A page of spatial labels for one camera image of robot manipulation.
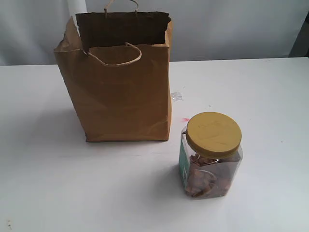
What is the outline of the plastic jar with yellow lid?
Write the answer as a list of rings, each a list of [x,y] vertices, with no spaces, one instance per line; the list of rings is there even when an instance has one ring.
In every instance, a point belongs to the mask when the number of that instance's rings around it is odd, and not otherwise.
[[[193,116],[180,139],[179,171],[192,198],[225,196],[243,158],[242,133],[230,117],[217,112]]]

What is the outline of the crumpled clear plastic scrap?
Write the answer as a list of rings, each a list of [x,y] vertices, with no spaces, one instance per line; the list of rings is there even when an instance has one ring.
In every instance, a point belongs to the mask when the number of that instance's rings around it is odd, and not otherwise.
[[[183,96],[180,92],[172,92],[170,96],[173,102],[183,101]]]

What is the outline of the white cylindrical post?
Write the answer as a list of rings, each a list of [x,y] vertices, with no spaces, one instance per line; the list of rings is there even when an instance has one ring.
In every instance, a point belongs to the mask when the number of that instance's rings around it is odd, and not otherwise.
[[[86,0],[67,0],[67,4],[70,16],[73,18],[75,26],[78,27],[76,14],[88,12],[86,6]]]

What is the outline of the brown paper bag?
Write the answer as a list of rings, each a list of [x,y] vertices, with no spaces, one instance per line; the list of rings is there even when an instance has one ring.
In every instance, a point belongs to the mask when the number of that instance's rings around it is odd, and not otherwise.
[[[171,37],[165,12],[69,19],[54,55],[87,141],[169,139]]]

